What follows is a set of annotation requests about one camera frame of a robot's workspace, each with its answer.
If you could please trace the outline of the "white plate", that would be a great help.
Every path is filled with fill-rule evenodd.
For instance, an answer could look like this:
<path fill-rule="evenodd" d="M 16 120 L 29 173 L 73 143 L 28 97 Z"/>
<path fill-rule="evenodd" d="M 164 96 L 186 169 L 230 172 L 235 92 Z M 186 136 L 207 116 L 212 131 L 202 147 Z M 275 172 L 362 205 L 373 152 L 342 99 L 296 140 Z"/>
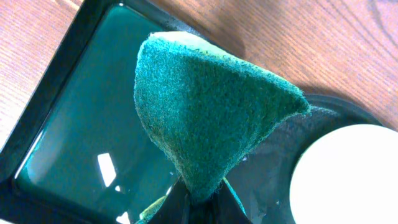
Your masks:
<path fill-rule="evenodd" d="M 397 132 L 357 124 L 300 156 L 290 183 L 295 223 L 397 224 Z"/>

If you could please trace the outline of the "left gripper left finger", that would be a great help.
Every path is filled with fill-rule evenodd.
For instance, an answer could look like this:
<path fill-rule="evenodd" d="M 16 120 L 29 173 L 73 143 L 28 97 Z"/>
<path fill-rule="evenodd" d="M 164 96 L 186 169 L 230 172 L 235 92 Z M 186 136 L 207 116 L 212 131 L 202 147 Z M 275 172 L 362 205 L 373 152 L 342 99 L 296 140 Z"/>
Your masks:
<path fill-rule="evenodd" d="M 138 224 L 189 224 L 190 193 L 178 179 L 167 195 L 161 197 L 141 214 Z"/>

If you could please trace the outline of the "green scrub sponge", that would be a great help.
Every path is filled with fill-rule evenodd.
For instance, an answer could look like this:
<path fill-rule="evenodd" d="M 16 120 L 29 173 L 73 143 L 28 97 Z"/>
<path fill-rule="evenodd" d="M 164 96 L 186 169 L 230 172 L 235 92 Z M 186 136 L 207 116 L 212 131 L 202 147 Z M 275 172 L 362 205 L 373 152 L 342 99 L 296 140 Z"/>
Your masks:
<path fill-rule="evenodd" d="M 137 114 L 195 203 L 274 128 L 310 111 L 282 77 L 188 32 L 154 32 L 137 55 Z"/>

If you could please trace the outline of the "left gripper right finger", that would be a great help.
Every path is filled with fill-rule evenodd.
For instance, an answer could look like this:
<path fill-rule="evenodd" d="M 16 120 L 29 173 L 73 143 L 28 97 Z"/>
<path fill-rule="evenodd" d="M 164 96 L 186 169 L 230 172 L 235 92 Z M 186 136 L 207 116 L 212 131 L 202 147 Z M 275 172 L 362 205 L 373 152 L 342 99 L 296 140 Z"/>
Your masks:
<path fill-rule="evenodd" d="M 211 198 L 212 224 L 251 224 L 224 178 Z"/>

